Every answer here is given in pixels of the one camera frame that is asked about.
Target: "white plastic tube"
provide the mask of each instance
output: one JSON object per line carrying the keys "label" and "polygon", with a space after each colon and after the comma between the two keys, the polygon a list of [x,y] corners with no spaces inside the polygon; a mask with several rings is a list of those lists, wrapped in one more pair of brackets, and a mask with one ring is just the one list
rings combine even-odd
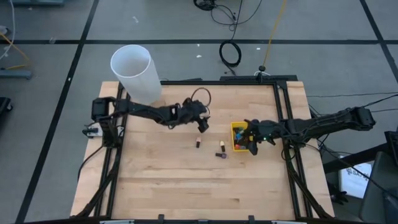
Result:
{"label": "white plastic tube", "polygon": [[155,63],[144,47],[121,47],[111,58],[111,69],[134,101],[149,105],[160,98],[162,85]]}

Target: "yellow container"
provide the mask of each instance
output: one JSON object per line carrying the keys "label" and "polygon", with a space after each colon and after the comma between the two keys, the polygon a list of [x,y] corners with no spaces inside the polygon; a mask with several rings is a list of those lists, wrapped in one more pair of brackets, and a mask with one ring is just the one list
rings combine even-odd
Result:
{"label": "yellow container", "polygon": [[232,148],[235,152],[248,152],[249,149],[235,149],[235,145],[234,145],[234,128],[240,128],[242,127],[243,129],[248,128],[248,123],[245,121],[239,121],[239,122],[232,122],[231,123],[231,137],[232,137]]}

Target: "gray floor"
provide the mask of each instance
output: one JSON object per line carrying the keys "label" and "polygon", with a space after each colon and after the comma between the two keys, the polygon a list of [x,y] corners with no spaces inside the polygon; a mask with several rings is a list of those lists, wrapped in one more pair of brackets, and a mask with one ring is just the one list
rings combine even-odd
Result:
{"label": "gray floor", "polygon": [[[16,8],[17,40],[79,40],[93,0],[66,1],[64,7]],[[219,1],[237,11],[239,1]],[[247,18],[258,1],[245,1],[242,18]],[[398,39],[394,0],[368,0],[369,8],[385,39]],[[259,12],[239,25],[237,39],[268,39],[280,1],[263,0]],[[215,17],[222,19],[216,12]],[[11,27],[11,10],[0,1],[0,24]],[[88,40],[228,39],[228,26],[215,24],[208,12],[191,1],[100,0]],[[357,0],[287,1],[276,39],[376,40]],[[66,218],[76,189],[78,166],[83,160],[87,139],[81,134],[90,122],[91,100],[100,84],[116,80],[109,67],[113,52],[121,45],[85,45],[61,118],[53,138],[39,184],[26,221]],[[243,57],[236,72],[252,75],[262,63],[266,44],[240,44]],[[31,80],[0,80],[0,96],[12,98],[0,132],[0,222],[16,219],[27,186],[44,143],[76,45],[18,45],[31,58]],[[156,63],[161,78],[218,80],[227,71],[218,55],[218,44],[144,45]],[[389,45],[398,58],[398,45]],[[236,59],[225,47],[227,60]],[[0,67],[21,64],[23,58],[11,50]],[[297,75],[307,95],[335,95],[397,91],[397,80],[379,45],[272,45],[267,72]],[[308,97],[320,113],[332,113],[349,106],[363,105],[385,97]],[[372,110],[398,108],[398,99],[371,107]],[[377,121],[369,132],[342,131],[326,140],[336,151],[358,152],[385,141],[384,131],[395,130],[398,111],[375,113]]]}

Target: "wooden table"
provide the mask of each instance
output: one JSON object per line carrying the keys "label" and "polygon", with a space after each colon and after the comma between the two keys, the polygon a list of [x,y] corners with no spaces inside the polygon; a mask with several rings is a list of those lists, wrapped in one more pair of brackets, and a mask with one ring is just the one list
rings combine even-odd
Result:
{"label": "wooden table", "polygon": [[[116,96],[117,87],[118,82],[104,82],[99,96]],[[162,97],[154,106],[182,103],[198,87],[163,86]],[[275,140],[276,146],[259,144],[257,156],[233,152],[231,146],[230,122],[254,118],[277,121],[272,87],[206,88],[212,96],[211,118],[210,128],[203,134],[196,123],[169,130],[148,119],[128,117],[112,218],[157,219],[158,214],[164,214],[165,219],[185,220],[247,220],[248,215],[256,220],[294,219],[286,164],[280,157],[281,140]],[[303,83],[288,82],[288,88],[294,118],[310,118]],[[197,96],[203,103],[208,102],[205,91],[198,91]],[[280,97],[284,107],[281,91]],[[198,136],[202,139],[199,149],[195,147]],[[226,143],[227,159],[215,157],[221,151],[221,140]],[[314,139],[309,144],[317,146]],[[89,139],[86,157],[100,145],[101,138]],[[319,152],[311,147],[301,152],[309,190],[334,215]],[[72,215],[97,190],[104,154],[105,150],[83,168]],[[297,189],[301,214],[305,216],[302,194]],[[101,214],[105,214],[105,208],[104,203]]]}

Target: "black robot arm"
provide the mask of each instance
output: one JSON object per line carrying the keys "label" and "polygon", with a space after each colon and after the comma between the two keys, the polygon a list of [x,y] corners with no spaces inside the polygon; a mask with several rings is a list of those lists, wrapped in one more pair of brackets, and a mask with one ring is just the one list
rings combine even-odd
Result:
{"label": "black robot arm", "polygon": [[334,114],[328,114],[313,119],[284,119],[275,121],[245,120],[248,128],[243,136],[252,136],[249,150],[253,155],[258,152],[257,143],[267,141],[275,145],[274,139],[284,138],[304,146],[311,138],[319,138],[345,129],[369,131],[376,124],[371,112],[364,107],[347,108]]}
{"label": "black robot arm", "polygon": [[[109,114],[109,105],[112,103],[114,112]],[[118,129],[112,125],[111,121],[120,118],[125,114],[139,116],[141,118],[152,119],[156,123],[168,126],[170,129],[180,125],[197,122],[199,131],[205,132],[209,126],[209,117],[202,117],[206,113],[206,106],[200,101],[191,98],[185,99],[182,106],[179,103],[169,106],[154,108],[152,106],[134,103],[123,99],[116,103],[114,97],[97,98],[93,100],[91,108],[91,118],[94,122],[99,122],[103,130],[103,146],[114,147],[119,144]]]}

